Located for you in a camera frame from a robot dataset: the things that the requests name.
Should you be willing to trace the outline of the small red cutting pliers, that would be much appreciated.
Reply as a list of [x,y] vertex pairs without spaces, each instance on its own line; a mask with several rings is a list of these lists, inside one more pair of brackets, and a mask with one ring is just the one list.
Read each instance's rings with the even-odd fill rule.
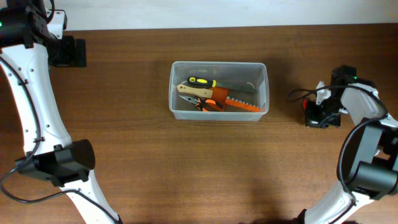
[[307,110],[307,104],[308,104],[308,98],[306,98],[306,99],[304,99],[304,100],[302,101],[302,108],[303,108],[303,111],[306,111],[306,110]]

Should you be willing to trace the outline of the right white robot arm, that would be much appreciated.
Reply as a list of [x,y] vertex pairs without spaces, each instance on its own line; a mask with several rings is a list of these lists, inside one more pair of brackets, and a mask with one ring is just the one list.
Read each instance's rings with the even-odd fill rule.
[[320,82],[300,100],[307,127],[338,127],[341,115],[348,114],[354,128],[340,150],[338,180],[316,205],[301,211],[295,223],[346,223],[361,207],[397,194],[397,121],[372,81],[342,65],[332,71],[329,85]]

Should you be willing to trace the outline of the long nose pliers orange black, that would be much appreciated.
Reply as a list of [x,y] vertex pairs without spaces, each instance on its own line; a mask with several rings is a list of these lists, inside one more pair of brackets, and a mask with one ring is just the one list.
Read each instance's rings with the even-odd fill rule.
[[224,106],[221,103],[209,98],[197,98],[187,95],[179,95],[179,97],[191,104],[194,104],[200,111],[224,111]]

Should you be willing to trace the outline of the orange scraper wooden handle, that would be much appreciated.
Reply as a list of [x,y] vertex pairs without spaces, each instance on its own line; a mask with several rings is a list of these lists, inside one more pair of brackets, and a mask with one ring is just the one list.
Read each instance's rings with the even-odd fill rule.
[[221,103],[224,106],[225,110],[225,99],[227,99],[229,90],[227,88],[222,87],[214,87],[214,88],[194,88],[189,87],[184,84],[177,85],[177,91],[179,93],[187,93],[199,98],[209,98]]

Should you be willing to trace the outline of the clear plastic container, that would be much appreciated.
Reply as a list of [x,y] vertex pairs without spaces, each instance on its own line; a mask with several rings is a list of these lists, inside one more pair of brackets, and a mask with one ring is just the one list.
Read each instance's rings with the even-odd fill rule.
[[[189,77],[200,77],[245,86],[256,90],[249,93],[230,90],[227,99],[258,107],[258,112],[247,111],[226,105],[224,111],[217,111],[209,106],[200,111],[195,104],[183,97],[194,99],[196,96],[179,92],[177,85],[188,85]],[[259,121],[269,110],[269,81],[267,68],[263,63],[252,62],[195,62],[177,61],[172,64],[169,81],[169,109],[176,119],[212,120],[212,121]]]

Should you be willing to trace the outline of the orange screwdriver bit holder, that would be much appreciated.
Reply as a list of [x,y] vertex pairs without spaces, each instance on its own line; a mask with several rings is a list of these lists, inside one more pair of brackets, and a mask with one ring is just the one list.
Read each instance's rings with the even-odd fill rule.
[[224,103],[226,105],[230,105],[233,106],[235,108],[240,108],[246,111],[251,111],[251,112],[260,112],[260,108],[255,106],[255,105],[251,105],[249,103],[246,103],[244,101],[239,101],[238,99],[235,98],[231,98],[231,97],[227,97],[227,99],[225,99]]

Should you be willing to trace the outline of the file black yellow handle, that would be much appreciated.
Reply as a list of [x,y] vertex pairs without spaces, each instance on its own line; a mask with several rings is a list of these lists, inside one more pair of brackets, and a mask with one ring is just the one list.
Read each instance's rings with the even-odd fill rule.
[[227,89],[232,89],[232,90],[238,90],[238,91],[245,91],[249,93],[257,93],[257,90],[253,87],[246,87],[246,86],[241,86],[241,85],[235,85],[235,84],[228,84],[228,83],[221,83],[216,80],[209,80],[209,79],[204,79],[200,77],[188,77],[187,82],[191,85],[196,85],[196,86],[202,86],[202,87],[222,87],[222,88],[227,88]]

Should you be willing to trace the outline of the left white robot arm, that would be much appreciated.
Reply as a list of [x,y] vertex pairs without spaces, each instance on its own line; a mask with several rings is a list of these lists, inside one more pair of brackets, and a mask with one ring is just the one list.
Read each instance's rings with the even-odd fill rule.
[[64,35],[63,10],[43,0],[1,4],[1,69],[19,113],[24,157],[13,172],[49,181],[72,200],[87,223],[121,223],[95,176],[95,154],[87,139],[73,141],[60,117],[50,67],[86,67],[86,42]]

